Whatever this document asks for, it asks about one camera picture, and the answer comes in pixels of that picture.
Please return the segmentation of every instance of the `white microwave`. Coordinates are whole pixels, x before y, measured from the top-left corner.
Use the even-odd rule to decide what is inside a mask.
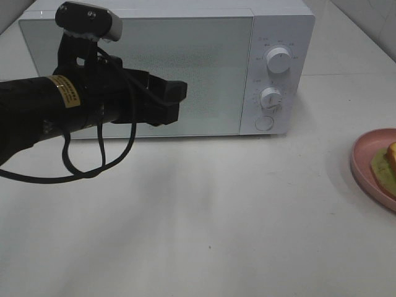
[[[57,65],[62,0],[36,0],[19,25],[38,75]],[[85,0],[123,20],[118,42],[100,46],[124,67],[188,84],[176,123],[138,124],[138,136],[283,134],[315,18],[302,0]],[[105,137],[130,125],[105,124]],[[96,137],[96,129],[74,133]]]

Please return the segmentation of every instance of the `white countertop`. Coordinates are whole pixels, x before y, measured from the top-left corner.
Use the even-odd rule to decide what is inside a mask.
[[[6,41],[19,34],[0,36],[0,79],[35,75],[23,44]],[[359,188],[348,158],[360,134],[396,126],[395,81],[395,63],[328,3],[287,136],[139,139],[92,180],[0,179],[0,295],[394,296],[396,215]],[[107,141],[108,155],[125,143]],[[4,167],[64,174],[61,146]],[[91,140],[71,155],[99,162]]]

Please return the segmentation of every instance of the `black wire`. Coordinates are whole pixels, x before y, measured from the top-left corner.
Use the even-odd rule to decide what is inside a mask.
[[[9,179],[13,179],[16,181],[22,181],[25,183],[34,183],[34,184],[68,183],[71,181],[77,181],[82,178],[91,178],[91,177],[97,176],[101,172],[116,166],[131,151],[131,148],[135,141],[137,124],[136,124],[136,101],[135,101],[136,95],[135,95],[134,89],[132,88],[132,84],[130,81],[130,75],[123,68],[121,68],[118,64],[116,64],[108,53],[103,51],[101,48],[98,48],[98,52],[103,57],[105,57],[108,60],[108,62],[117,70],[117,72],[120,74],[120,76],[125,81],[127,88],[128,88],[129,98],[131,101],[132,124],[131,124],[131,133],[129,136],[129,140],[128,140],[128,143],[127,143],[124,151],[120,154],[120,156],[118,158],[116,158],[112,162],[110,162],[108,164],[103,163],[103,161],[106,161],[106,160],[105,160],[105,154],[103,153],[105,151],[104,150],[104,141],[103,141],[103,135],[101,134],[101,128],[100,128],[100,131],[98,130],[98,141],[99,141],[100,149],[101,149],[101,153],[102,153],[102,166],[83,173],[84,175],[86,175],[86,177],[85,176],[81,177],[81,174],[74,174],[71,176],[62,176],[59,178],[39,178],[39,177],[35,177],[35,176],[28,176],[28,175],[13,173],[13,172],[2,170],[2,169],[0,169],[0,176],[2,176],[3,178],[9,178]],[[76,173],[78,173],[78,172],[82,173],[81,171],[79,171],[77,168],[74,167],[74,165],[71,163],[70,158],[69,158],[68,149],[69,149],[69,145],[70,145],[70,141],[71,141],[70,132],[63,129],[63,136],[65,139],[65,143],[64,143],[63,150],[62,150],[62,159],[64,162],[66,161],[66,163],[65,163],[66,168],[71,169],[71,170],[75,169],[75,170],[77,170]]]

